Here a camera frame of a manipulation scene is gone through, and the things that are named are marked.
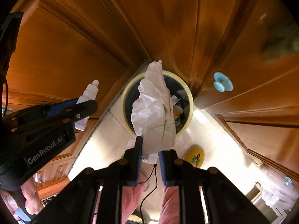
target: trash bin rim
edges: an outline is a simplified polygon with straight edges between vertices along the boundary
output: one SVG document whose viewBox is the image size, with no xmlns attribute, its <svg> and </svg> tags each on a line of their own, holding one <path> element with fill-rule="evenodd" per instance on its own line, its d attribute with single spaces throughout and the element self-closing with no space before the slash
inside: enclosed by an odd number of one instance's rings
<svg viewBox="0 0 299 224">
<path fill-rule="evenodd" d="M 125 98 L 127 97 L 128 95 L 128 92 L 131 90 L 132 86 L 138 82 L 139 80 L 143 79 L 144 78 L 144 75 L 145 75 L 145 72 L 143 73 L 140 73 L 138 74 L 136 77 L 134 77 L 126 86 L 126 88 L 124 89 L 124 92 L 122 94 L 122 103 L 123 103 L 123 115 L 124 115 L 124 118 L 125 118 L 125 129 L 130 132 L 131 135 L 135 136 L 136 133 L 131 129 L 130 125 L 129 125 L 129 122 L 126 118 L 126 112 L 125 112 Z M 168 77 L 171 77 L 173 79 L 175 79 L 182 87 L 183 89 L 186 91 L 187 93 L 187 96 L 188 96 L 188 101 L 189 101 L 189 106 L 190 106 L 190 109 L 189 109 L 189 115 L 188 115 L 188 118 L 187 118 L 187 121 L 185 123 L 185 125 L 183 126 L 183 128 L 176 134 L 176 136 L 180 136 L 189 126 L 190 122 L 191 122 L 191 119 L 192 119 L 192 116 L 193 116 L 193 97 L 192 97 L 192 94 L 191 94 L 191 91 L 189 89 L 189 87 L 187 86 L 187 84 L 179 77 L 177 76 L 176 74 L 170 72 L 170 71 L 165 71 L 163 70 L 163 75 L 166 75 Z"/>
</svg>

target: trash can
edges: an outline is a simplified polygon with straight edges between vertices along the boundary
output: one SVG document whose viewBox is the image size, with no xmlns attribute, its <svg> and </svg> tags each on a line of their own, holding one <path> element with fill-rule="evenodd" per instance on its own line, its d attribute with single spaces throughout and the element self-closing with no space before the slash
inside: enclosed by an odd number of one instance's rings
<svg viewBox="0 0 299 224">
<path fill-rule="evenodd" d="M 127 131 L 131 131 L 133 135 L 135 134 L 135 131 L 131 121 L 131 114 L 133 103 L 140 96 L 138 86 L 140 85 L 140 81 L 144 78 L 144 74 L 145 73 L 143 72 L 134 77 L 123 92 L 122 101 L 124 117 L 126 120 L 125 128 Z M 180 77 L 169 71 L 163 71 L 163 75 L 165 84 L 170 91 L 170 96 L 175 95 L 178 99 L 180 99 L 179 102 L 184 111 L 181 115 L 181 126 L 176 127 L 176 136 L 179 136 L 187 129 L 191 122 L 193 115 L 193 97 L 189 87 Z"/>
</svg>

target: white tissue paper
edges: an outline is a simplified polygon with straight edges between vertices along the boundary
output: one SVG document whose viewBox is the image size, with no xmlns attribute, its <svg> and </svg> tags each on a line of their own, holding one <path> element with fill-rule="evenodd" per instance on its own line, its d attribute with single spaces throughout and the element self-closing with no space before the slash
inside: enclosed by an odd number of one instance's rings
<svg viewBox="0 0 299 224">
<path fill-rule="evenodd" d="M 143 162 L 155 164 L 158 152 L 170 150 L 175 141 L 173 108 L 161 60 L 149 64 L 138 90 L 131 120 L 136 135 L 143 138 Z"/>
</svg>

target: round yellow object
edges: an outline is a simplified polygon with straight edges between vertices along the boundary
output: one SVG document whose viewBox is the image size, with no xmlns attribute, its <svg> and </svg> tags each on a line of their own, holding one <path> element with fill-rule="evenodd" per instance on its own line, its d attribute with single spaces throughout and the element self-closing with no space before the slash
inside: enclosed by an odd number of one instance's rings
<svg viewBox="0 0 299 224">
<path fill-rule="evenodd" d="M 183 159 L 191 163 L 194 167 L 200 168 L 204 162 L 204 150 L 198 145 L 191 146 Z"/>
</svg>

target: human hand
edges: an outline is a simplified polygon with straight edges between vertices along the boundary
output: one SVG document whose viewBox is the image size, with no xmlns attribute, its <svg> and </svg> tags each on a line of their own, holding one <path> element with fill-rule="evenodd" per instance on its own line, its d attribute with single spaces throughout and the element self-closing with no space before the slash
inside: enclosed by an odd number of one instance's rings
<svg viewBox="0 0 299 224">
<path fill-rule="evenodd" d="M 40 211 L 43 209 L 43 205 L 42 205 L 42 201 L 40 200 L 40 198 L 38 196 L 34 178 L 31 177 L 30 179 L 28 179 L 21 186 L 21 190 L 26 199 L 25 208 L 26 208 L 27 212 L 31 215 L 34 215 L 34 214 L 37 215 L 38 213 L 40 213 Z M 20 218 L 17 216 L 17 214 L 15 214 L 15 210 L 18 208 L 18 205 L 15 202 L 15 200 L 13 199 L 13 197 L 9 194 L 9 192 L 7 192 L 5 190 L 0 190 L 0 195 L 1 195 L 5 205 L 7 206 L 7 208 L 13 215 L 13 217 L 17 221 L 19 221 Z"/>
</svg>

